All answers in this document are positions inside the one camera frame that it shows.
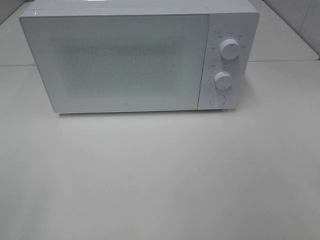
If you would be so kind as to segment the white microwave oven body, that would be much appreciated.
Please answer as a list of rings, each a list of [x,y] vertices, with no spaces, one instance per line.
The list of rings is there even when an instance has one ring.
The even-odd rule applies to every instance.
[[[19,17],[19,22],[21,24],[22,17],[170,15],[209,16],[197,108],[172,111],[234,109],[260,19],[260,13],[247,0],[36,0]],[[233,60],[225,60],[220,55],[219,44],[226,38],[236,38],[240,43],[239,56]],[[214,76],[222,71],[229,72],[233,78],[226,90],[217,89],[214,83]],[[220,108],[210,103],[217,94],[226,98]]]

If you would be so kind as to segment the white microwave door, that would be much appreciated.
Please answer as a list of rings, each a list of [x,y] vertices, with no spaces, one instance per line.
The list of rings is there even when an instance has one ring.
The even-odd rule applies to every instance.
[[[56,113],[195,110],[209,16],[22,17]]]

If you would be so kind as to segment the upper white power knob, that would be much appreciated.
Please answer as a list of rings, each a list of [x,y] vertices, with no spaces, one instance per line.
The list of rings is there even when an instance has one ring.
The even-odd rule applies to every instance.
[[[240,50],[240,42],[234,37],[223,39],[219,44],[220,56],[224,60],[230,61],[236,59],[240,54]]]

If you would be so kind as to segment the white timer knob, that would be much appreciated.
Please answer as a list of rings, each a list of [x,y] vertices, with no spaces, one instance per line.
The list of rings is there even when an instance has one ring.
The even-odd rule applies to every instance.
[[[219,90],[227,90],[233,84],[233,78],[228,71],[220,71],[213,77],[214,85]]]

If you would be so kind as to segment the round white door button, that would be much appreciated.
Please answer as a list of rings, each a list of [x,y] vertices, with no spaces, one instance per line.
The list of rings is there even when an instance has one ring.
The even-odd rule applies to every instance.
[[[222,94],[216,94],[210,99],[210,104],[213,108],[218,109],[226,102],[226,97]]]

